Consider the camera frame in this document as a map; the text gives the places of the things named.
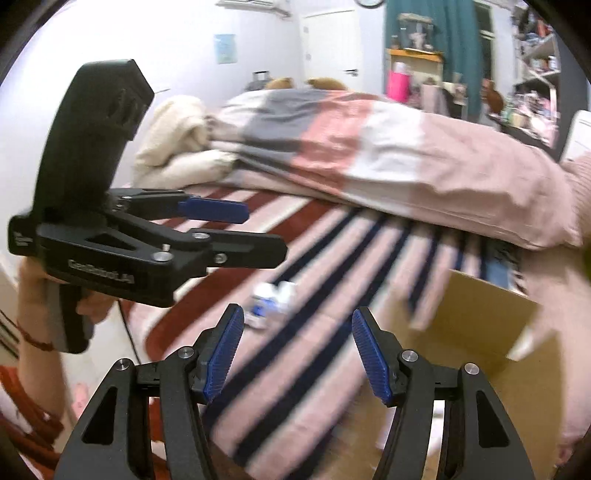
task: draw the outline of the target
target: air conditioner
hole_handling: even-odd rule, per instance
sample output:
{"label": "air conditioner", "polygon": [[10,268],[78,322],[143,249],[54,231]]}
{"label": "air conditioner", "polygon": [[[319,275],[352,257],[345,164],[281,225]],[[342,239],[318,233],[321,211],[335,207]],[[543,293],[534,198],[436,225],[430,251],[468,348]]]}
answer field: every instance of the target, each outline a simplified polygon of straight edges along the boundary
{"label": "air conditioner", "polygon": [[219,0],[219,7],[272,12],[290,17],[290,0]]}

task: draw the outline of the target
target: cardboard box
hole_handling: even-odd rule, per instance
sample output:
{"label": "cardboard box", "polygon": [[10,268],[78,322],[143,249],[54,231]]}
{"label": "cardboard box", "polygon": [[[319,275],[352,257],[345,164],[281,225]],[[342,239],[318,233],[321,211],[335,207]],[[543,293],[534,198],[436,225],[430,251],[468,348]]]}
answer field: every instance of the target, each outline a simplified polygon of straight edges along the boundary
{"label": "cardboard box", "polygon": [[[381,312],[380,327],[396,335],[432,364],[459,368],[479,365],[503,402],[530,457],[535,477],[548,480],[557,459],[562,418],[560,345],[548,338],[520,361],[507,358],[537,304],[490,283],[452,271],[431,325],[417,331],[405,304],[394,296]],[[364,385],[327,459],[324,478],[370,479],[381,451],[376,440],[387,409]],[[429,458],[423,478],[434,479],[439,456]]]}

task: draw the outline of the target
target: blue textured pad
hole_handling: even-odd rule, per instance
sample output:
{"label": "blue textured pad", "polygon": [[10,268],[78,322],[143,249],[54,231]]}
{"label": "blue textured pad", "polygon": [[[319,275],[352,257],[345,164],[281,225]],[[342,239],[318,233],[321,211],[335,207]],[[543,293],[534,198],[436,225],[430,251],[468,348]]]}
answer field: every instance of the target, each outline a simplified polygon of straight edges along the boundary
{"label": "blue textured pad", "polygon": [[388,364],[384,360],[378,344],[359,310],[355,310],[352,321],[353,338],[357,344],[357,350],[374,395],[382,402],[388,403],[392,398]]}
{"label": "blue textured pad", "polygon": [[189,220],[208,222],[244,223],[250,217],[248,207],[244,203],[201,197],[191,197],[180,202],[178,211],[180,216]]}
{"label": "blue textured pad", "polygon": [[207,363],[207,381],[203,389],[207,401],[212,401],[222,391],[243,330],[244,315],[242,310],[238,309],[226,325],[226,329]]}

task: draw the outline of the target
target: red bracelet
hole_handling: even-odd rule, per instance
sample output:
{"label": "red bracelet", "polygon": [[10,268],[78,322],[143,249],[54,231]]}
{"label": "red bracelet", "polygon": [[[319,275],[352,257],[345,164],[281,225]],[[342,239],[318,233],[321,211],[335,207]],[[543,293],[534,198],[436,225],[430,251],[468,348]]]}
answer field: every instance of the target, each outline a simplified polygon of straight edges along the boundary
{"label": "red bracelet", "polygon": [[55,350],[52,343],[37,342],[31,335],[25,332],[20,325],[17,325],[17,329],[19,332],[21,332],[22,339],[25,340],[29,345],[32,345],[39,350],[43,350],[44,352],[52,352]]}

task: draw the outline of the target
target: teal curtain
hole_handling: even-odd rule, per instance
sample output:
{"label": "teal curtain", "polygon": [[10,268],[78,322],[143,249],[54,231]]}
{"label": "teal curtain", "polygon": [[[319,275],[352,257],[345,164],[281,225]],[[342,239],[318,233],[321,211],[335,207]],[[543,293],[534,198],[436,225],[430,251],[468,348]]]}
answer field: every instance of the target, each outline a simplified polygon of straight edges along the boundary
{"label": "teal curtain", "polygon": [[433,46],[445,57],[443,81],[451,82],[453,73],[462,74],[468,85],[468,115],[480,116],[480,88],[483,78],[482,45],[473,0],[387,0],[385,45],[390,48],[392,35],[400,37],[398,16],[401,13],[424,15],[433,19]]}

